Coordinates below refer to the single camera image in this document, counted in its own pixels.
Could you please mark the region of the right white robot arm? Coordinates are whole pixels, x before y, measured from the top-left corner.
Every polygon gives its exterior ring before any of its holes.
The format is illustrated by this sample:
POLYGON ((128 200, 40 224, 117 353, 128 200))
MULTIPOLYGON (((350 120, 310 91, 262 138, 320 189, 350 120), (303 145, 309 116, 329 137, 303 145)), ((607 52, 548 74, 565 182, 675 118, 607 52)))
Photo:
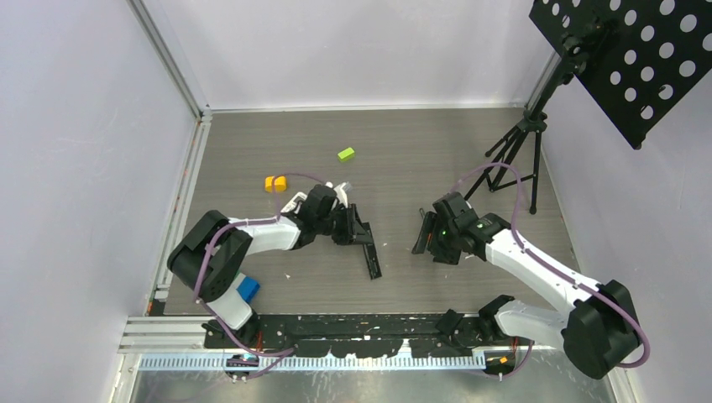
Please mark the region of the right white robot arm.
POLYGON ((436 263, 456 265, 473 255, 514 275, 550 304, 529 306, 500 295, 479 309, 479 333, 490 344, 524 338, 563 352, 592 379, 602 379, 638 348, 647 360, 649 342, 637 319, 631 293, 616 280, 605 284, 581 275, 543 253, 513 223, 488 213, 480 216, 455 191, 422 211, 413 254, 429 253, 436 263))

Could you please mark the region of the black remote control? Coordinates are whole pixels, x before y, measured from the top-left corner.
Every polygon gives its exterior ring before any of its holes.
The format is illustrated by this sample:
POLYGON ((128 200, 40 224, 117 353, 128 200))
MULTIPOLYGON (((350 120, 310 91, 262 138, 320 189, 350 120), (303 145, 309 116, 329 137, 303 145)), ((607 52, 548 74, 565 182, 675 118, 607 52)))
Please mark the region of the black remote control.
POLYGON ((382 277, 380 262, 377 254, 377 249, 374 244, 369 243, 363 246, 364 257, 367 264, 369 278, 376 280, 382 277))

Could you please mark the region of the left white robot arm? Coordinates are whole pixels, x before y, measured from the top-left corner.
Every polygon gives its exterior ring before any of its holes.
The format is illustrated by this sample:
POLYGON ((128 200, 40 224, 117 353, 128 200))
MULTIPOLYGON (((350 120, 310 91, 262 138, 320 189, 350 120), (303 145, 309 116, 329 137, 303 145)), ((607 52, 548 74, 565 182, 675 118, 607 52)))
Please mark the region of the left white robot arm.
POLYGON ((170 252, 167 269, 226 325, 227 339, 246 348, 258 334, 250 302, 259 290, 259 283, 240 270, 246 257, 298 250, 318 236, 341 246, 374 246, 369 224, 348 200, 350 188, 347 182, 317 184, 296 193, 275 217, 238 219, 206 212, 170 252))

